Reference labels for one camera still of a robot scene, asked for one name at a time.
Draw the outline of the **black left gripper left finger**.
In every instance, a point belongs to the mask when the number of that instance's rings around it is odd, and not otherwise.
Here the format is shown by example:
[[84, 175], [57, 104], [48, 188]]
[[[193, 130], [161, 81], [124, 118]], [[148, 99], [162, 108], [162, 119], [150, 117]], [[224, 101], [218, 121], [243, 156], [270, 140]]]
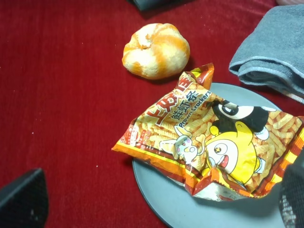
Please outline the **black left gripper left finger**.
[[2, 228], [43, 228], [48, 212], [48, 190], [41, 168], [29, 170], [0, 189]]

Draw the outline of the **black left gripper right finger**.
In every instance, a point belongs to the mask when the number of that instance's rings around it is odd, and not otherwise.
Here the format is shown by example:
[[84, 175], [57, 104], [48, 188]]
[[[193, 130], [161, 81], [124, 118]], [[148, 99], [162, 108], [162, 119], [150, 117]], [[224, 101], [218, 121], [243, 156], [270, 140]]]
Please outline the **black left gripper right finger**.
[[286, 228], [304, 228], [304, 168], [292, 164], [284, 173], [279, 211]]

